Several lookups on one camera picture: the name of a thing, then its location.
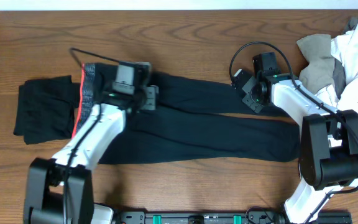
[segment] black fabric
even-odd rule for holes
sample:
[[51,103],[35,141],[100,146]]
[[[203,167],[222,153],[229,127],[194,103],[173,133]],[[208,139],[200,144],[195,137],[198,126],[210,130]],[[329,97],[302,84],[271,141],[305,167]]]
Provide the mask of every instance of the black fabric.
[[26,144],[71,138],[79,92],[71,76],[26,81],[19,87],[13,134]]
[[[95,80],[94,95],[100,94],[102,83],[115,79],[113,67],[85,65],[84,80]],[[229,85],[160,72],[153,72],[150,84],[160,88],[157,110],[142,110],[127,120],[124,132],[99,163],[146,164],[222,156],[286,162],[299,156],[297,125],[219,115],[254,114]],[[85,86],[90,85],[83,85],[82,94],[90,100],[90,89]],[[265,107],[261,115],[288,116],[274,106]]]

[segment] white background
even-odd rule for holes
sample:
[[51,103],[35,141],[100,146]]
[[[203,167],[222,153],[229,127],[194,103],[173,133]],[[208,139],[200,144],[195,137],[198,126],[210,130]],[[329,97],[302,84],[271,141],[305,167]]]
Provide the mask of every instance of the white background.
[[358,0],[0,0],[0,11],[179,9],[358,9]]

